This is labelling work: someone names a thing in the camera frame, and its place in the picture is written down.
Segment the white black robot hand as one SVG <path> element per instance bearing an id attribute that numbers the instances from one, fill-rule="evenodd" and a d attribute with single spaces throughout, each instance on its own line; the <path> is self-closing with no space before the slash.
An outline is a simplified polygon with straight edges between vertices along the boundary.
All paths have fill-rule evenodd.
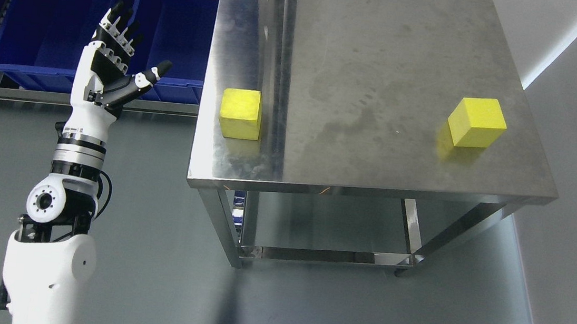
<path id="1" fill-rule="evenodd" d="M 92 143 L 107 142 L 110 126 L 123 107 L 145 95 L 169 70 L 172 61 L 129 74 L 128 68 L 142 37 L 139 22 L 129 24 L 133 10 L 118 1 L 98 22 L 82 49 L 70 92 L 72 113 L 61 130 L 62 138 Z"/>

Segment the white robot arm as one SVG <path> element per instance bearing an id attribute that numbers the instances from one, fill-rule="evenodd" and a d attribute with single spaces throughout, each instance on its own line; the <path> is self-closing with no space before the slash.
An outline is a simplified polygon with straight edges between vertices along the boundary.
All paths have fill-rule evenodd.
<path id="1" fill-rule="evenodd" d="M 67 121 L 50 173 L 29 192 L 8 237 L 0 310 L 11 324 L 77 324 L 96 266 L 89 234 L 98 209 L 109 125 Z"/>

